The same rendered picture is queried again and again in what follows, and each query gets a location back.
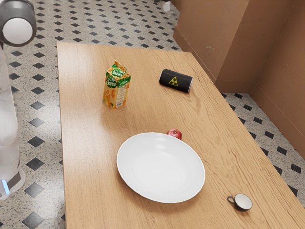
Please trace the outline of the white plate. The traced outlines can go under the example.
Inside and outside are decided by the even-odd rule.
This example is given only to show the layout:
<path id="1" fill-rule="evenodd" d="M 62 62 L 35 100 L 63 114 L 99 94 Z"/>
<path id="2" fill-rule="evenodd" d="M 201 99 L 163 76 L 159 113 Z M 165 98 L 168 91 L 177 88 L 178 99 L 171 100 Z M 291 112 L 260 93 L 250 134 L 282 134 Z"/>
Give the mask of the white plate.
<path id="1" fill-rule="evenodd" d="M 116 159 L 123 181 L 137 194 L 160 203 L 181 203 L 203 188 L 205 168 L 185 142 L 162 133 L 141 133 L 125 140 Z"/>

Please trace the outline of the red pomegranate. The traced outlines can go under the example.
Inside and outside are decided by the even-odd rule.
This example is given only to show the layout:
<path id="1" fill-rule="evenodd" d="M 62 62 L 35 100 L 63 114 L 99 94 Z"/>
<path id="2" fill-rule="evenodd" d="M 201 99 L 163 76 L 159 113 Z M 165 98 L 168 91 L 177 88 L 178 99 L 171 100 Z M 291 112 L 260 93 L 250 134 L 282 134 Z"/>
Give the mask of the red pomegranate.
<path id="1" fill-rule="evenodd" d="M 182 133 L 177 129 L 170 129 L 169 131 L 167 131 L 166 134 L 170 135 L 170 136 L 173 136 L 175 138 L 178 138 L 180 140 L 182 139 Z"/>

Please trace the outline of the black can with yellow symbol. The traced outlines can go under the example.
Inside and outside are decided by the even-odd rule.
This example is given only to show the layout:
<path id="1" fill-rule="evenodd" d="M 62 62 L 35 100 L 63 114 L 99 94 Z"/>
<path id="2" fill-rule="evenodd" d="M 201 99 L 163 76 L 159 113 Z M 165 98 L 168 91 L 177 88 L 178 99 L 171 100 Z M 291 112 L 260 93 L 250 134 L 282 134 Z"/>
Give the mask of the black can with yellow symbol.
<path id="1" fill-rule="evenodd" d="M 159 83 L 163 86 L 189 93 L 193 77 L 169 69 L 162 70 Z"/>

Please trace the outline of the orange juice carton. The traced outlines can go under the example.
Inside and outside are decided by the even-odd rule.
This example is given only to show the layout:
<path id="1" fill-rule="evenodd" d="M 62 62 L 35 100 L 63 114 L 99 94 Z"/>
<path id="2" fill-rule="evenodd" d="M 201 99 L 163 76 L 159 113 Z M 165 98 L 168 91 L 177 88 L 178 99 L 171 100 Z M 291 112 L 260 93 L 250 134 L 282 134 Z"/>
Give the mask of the orange juice carton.
<path id="1" fill-rule="evenodd" d="M 115 60 L 106 72 L 102 102 L 111 109 L 124 106 L 130 81 L 127 68 Z"/>

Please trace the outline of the small grey cup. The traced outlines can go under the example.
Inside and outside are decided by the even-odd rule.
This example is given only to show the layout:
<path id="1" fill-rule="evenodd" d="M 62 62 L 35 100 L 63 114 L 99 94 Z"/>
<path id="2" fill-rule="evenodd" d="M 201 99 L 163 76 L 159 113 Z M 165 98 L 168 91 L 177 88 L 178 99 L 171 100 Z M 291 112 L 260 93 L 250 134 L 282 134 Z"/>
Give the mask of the small grey cup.
<path id="1" fill-rule="evenodd" d="M 253 206 L 251 199 L 247 195 L 241 193 L 236 194 L 234 197 L 228 196 L 227 201 L 233 204 L 239 211 L 248 211 Z"/>

